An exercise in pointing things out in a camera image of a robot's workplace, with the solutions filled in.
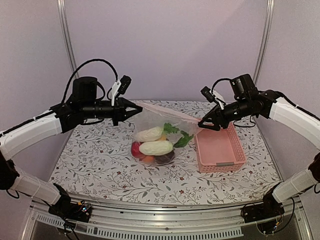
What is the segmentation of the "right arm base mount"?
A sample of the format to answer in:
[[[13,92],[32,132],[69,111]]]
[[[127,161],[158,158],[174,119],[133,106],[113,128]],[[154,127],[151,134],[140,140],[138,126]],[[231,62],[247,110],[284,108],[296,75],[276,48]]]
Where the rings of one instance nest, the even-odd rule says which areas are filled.
[[[284,207],[281,203],[269,205],[268,203],[252,203],[245,204],[240,216],[245,223],[256,222],[258,231],[263,235],[273,235],[280,230],[280,225],[283,223]]]

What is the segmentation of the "red mushroom toy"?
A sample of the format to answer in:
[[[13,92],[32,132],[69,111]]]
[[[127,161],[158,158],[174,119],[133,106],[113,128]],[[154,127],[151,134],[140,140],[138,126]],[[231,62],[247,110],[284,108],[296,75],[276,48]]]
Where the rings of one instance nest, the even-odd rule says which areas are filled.
[[[142,156],[142,153],[140,152],[139,150],[139,147],[140,147],[141,143],[138,142],[138,141],[134,141],[132,144],[131,144],[131,154],[134,158],[140,158]]]

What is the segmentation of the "white radish toy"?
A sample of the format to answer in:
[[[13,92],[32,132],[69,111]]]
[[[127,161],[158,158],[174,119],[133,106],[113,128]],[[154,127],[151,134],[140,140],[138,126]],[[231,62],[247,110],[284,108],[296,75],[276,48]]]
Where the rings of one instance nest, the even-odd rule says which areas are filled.
[[[138,142],[151,142],[160,139],[162,134],[163,128],[156,126],[136,133],[134,139]]]

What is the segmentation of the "dark purple fruit toy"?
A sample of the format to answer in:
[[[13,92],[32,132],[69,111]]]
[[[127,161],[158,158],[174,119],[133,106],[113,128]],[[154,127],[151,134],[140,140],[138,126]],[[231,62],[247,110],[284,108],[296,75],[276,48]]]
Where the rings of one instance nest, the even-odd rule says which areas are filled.
[[[173,158],[175,157],[175,152],[174,151],[171,151],[165,155],[159,155],[159,156],[155,156],[155,162],[157,164],[168,164],[170,163]]]

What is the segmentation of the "white radish with green leaf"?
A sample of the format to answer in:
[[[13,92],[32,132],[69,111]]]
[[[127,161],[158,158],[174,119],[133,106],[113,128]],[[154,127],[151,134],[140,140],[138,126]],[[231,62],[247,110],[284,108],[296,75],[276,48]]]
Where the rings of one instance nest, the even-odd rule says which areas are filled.
[[[162,135],[166,135],[166,140],[155,140],[140,142],[139,151],[146,156],[162,156],[170,153],[174,149],[184,148],[196,135],[192,131],[187,131],[178,127],[177,124],[165,122]]]

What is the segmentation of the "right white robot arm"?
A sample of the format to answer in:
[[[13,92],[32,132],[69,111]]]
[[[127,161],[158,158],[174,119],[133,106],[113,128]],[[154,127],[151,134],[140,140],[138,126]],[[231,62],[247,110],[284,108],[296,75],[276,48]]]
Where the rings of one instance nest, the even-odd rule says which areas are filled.
[[[262,116],[300,135],[316,149],[320,148],[320,120],[310,112],[290,101],[279,91],[246,91],[236,95],[235,102],[224,104],[208,87],[201,94],[216,105],[198,123],[203,129],[219,131],[226,129],[231,121],[247,116]],[[278,210],[278,204],[287,199],[303,194],[320,182],[320,156],[300,172],[273,187],[263,197],[258,213],[262,218],[269,218]]]

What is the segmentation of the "orange tangerine toy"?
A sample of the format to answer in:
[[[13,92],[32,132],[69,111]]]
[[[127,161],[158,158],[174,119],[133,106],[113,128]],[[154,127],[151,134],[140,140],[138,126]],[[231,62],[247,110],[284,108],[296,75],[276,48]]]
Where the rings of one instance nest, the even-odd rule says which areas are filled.
[[[147,155],[141,159],[143,163],[152,164],[155,161],[155,157],[152,155]]]

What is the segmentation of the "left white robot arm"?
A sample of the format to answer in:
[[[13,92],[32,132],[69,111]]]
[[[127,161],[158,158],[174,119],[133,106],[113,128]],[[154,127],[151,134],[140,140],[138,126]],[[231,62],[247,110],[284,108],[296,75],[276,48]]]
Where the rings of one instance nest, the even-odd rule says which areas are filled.
[[[59,185],[54,185],[27,174],[16,167],[13,157],[21,151],[49,137],[64,134],[86,120],[97,124],[111,119],[114,126],[141,113],[143,108],[120,97],[115,103],[103,100],[84,103],[60,103],[41,115],[31,118],[0,133],[0,189],[13,190],[41,199],[63,216],[74,213],[70,197]]]

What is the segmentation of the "clear zip top bag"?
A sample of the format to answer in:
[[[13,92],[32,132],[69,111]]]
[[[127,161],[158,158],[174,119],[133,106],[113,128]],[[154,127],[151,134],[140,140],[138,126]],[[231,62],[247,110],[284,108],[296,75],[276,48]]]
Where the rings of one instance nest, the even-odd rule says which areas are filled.
[[[152,103],[139,102],[134,119],[131,156],[146,165],[170,164],[201,131],[193,116]]]

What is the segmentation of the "yellow peach toy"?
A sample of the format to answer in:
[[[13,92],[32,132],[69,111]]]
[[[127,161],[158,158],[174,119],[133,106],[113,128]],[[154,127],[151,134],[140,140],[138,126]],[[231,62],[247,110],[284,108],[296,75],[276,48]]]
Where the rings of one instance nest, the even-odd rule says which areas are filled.
[[[163,134],[159,140],[160,140],[160,141],[166,141],[166,140],[167,140],[166,135],[165,135],[165,134]]]

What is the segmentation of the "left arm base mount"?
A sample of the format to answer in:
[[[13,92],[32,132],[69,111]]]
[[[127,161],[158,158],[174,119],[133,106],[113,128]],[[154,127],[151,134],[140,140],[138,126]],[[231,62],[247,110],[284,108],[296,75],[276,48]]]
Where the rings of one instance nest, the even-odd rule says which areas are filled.
[[[70,198],[60,198],[57,203],[50,205],[48,212],[64,220],[88,223],[92,214],[92,204],[84,200],[74,203]]]

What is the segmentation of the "pink plastic basket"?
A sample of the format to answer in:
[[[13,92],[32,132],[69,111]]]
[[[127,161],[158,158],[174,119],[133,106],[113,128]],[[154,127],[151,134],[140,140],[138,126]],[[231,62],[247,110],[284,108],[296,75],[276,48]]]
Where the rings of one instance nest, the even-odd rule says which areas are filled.
[[[203,129],[195,136],[194,142],[200,173],[234,172],[247,162],[232,123],[219,131]]]

